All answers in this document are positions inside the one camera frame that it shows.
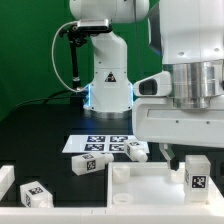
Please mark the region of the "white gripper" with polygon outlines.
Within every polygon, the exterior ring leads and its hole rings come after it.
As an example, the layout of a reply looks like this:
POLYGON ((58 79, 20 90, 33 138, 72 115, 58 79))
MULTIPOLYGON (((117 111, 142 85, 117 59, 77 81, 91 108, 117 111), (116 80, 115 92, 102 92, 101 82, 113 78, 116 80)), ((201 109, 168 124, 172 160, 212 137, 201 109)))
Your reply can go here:
POLYGON ((208 109, 192 110, 175 108, 170 98, 138 98, 132 127, 137 139, 160 143, 168 168, 177 171, 179 160, 170 144, 224 148, 224 96, 212 98, 208 109))

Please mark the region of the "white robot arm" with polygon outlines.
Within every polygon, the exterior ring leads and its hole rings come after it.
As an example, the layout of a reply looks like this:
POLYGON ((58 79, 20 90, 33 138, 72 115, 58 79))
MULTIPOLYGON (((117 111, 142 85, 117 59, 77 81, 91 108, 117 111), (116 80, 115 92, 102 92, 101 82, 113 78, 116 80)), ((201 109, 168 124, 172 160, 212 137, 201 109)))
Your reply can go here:
POLYGON ((132 113, 139 140, 224 148, 224 0, 70 0, 79 31, 94 46, 94 79, 85 110, 132 113), (127 45, 109 27, 146 19, 161 72, 129 84, 127 45))

